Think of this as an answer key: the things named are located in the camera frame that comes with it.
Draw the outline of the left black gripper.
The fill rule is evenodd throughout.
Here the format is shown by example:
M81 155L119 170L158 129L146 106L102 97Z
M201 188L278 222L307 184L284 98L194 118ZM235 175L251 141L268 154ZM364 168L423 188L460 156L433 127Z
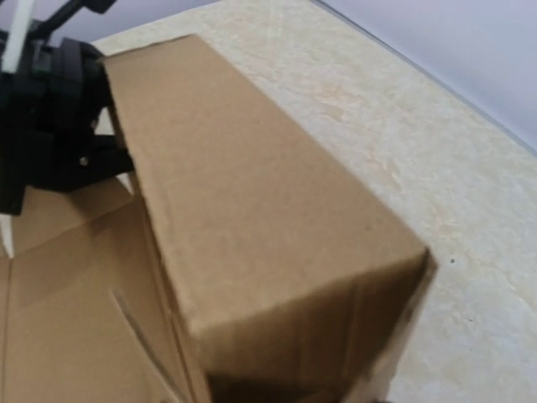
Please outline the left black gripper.
M111 105L96 47L26 44L17 72L1 74L1 212L20 214L29 186L70 192L133 172L125 144L96 133Z

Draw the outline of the brown cardboard box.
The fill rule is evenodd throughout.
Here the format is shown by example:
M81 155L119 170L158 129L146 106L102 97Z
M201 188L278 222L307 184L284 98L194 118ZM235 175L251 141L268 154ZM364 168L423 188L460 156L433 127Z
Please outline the brown cardboard box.
M4 402L385 402L427 246L201 37L102 57L134 170L27 187Z

